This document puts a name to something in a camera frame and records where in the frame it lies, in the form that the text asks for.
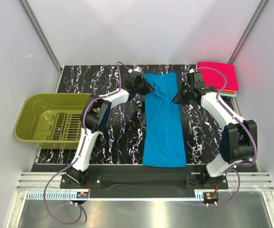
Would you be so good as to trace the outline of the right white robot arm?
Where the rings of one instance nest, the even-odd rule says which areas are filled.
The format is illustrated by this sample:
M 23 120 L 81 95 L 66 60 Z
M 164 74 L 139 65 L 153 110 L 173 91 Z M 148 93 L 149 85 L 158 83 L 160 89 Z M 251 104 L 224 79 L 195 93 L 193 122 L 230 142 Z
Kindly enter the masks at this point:
M 206 109 L 223 129 L 219 154 L 204 166 L 199 175 L 186 182 L 194 187 L 213 188 L 236 166 L 253 166 L 257 159 L 257 124 L 233 111 L 211 85 L 206 85 L 201 68 L 187 74 L 188 83 L 181 83 L 172 102 L 188 105 L 197 102 Z

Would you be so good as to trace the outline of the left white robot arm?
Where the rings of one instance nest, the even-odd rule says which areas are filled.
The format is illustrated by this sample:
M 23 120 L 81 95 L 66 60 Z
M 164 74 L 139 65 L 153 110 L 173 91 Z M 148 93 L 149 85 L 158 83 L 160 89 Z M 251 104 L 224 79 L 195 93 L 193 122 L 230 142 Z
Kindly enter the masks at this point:
M 81 114 L 81 134 L 78 148 L 66 175 L 71 183 L 82 188 L 87 184 L 87 170 L 90 155 L 96 139 L 103 134 L 109 120 L 110 110 L 117 105 L 131 101 L 136 94 L 146 95 L 155 89 L 146 80 L 141 68 L 129 70 L 121 88 L 105 95 L 91 95 Z

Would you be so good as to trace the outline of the blue t shirt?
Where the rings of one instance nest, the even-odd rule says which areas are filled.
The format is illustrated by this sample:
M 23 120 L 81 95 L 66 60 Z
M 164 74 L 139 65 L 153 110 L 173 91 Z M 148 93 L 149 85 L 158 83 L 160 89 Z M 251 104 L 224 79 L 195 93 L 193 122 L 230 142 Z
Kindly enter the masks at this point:
M 176 73 L 145 74 L 155 91 L 145 95 L 146 137 L 143 165 L 162 168 L 187 166 L 179 105 L 172 102 L 178 92 Z

